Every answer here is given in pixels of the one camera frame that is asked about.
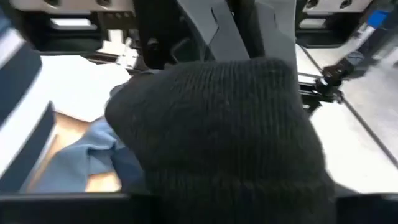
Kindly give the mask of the navy white striped fabric basket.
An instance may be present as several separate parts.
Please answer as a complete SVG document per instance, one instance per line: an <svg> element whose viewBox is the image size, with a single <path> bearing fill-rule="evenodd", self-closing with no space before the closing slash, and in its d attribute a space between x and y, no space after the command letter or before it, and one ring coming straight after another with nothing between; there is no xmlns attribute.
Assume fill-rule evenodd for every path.
<svg viewBox="0 0 398 224"><path fill-rule="evenodd" d="M37 52L0 8L0 194L24 192L55 137Z"/></svg>

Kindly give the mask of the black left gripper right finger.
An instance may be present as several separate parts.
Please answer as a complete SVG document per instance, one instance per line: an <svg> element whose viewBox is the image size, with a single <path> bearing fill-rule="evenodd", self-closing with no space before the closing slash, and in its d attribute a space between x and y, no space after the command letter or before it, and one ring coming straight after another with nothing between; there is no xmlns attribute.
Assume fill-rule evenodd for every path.
<svg viewBox="0 0 398 224"><path fill-rule="evenodd" d="M398 193L357 194L336 201L337 224L398 224Z"/></svg>

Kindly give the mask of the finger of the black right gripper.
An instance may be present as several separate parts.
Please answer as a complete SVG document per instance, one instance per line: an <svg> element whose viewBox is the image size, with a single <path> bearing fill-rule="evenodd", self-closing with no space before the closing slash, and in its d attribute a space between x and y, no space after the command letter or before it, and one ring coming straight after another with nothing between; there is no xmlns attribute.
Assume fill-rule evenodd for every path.
<svg viewBox="0 0 398 224"><path fill-rule="evenodd" d="M264 55L297 66L295 51L296 0L255 0Z"/></svg>
<svg viewBox="0 0 398 224"><path fill-rule="evenodd" d="M249 54L225 0L177 0L197 45L199 60L248 60Z"/></svg>

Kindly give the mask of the light blue ribbed cloth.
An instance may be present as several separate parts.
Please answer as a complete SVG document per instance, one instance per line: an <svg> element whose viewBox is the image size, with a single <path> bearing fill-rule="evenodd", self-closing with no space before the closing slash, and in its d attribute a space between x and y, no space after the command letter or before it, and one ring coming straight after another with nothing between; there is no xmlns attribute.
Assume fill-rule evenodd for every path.
<svg viewBox="0 0 398 224"><path fill-rule="evenodd" d="M77 142L54 155L29 192L82 192L89 176L111 171L123 190L145 189L144 172L135 154L103 118L91 124Z"/></svg>

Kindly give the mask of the black ribbed cloth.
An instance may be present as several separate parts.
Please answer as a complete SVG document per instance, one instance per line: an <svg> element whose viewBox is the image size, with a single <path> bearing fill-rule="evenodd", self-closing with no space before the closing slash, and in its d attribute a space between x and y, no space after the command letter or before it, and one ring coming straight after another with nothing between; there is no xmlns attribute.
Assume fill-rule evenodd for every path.
<svg viewBox="0 0 398 224"><path fill-rule="evenodd" d="M183 63L132 78L105 117L138 158L165 224L335 224L334 183L275 59Z"/></svg>

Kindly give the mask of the white towel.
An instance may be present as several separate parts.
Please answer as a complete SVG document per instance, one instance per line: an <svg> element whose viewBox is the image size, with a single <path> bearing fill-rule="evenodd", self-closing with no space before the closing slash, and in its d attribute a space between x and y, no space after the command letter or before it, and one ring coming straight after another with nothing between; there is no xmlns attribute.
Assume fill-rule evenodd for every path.
<svg viewBox="0 0 398 224"><path fill-rule="evenodd" d="M104 114L110 91L130 79L115 63L97 65L76 56L42 56L55 111L80 121L92 122Z"/></svg>

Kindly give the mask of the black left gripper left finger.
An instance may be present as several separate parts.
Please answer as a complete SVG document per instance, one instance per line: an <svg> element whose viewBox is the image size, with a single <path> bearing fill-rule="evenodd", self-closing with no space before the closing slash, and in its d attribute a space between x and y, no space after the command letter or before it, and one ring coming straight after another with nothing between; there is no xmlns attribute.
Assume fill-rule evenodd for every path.
<svg viewBox="0 0 398 224"><path fill-rule="evenodd" d="M0 196L0 224L133 224L130 199L119 193Z"/></svg>

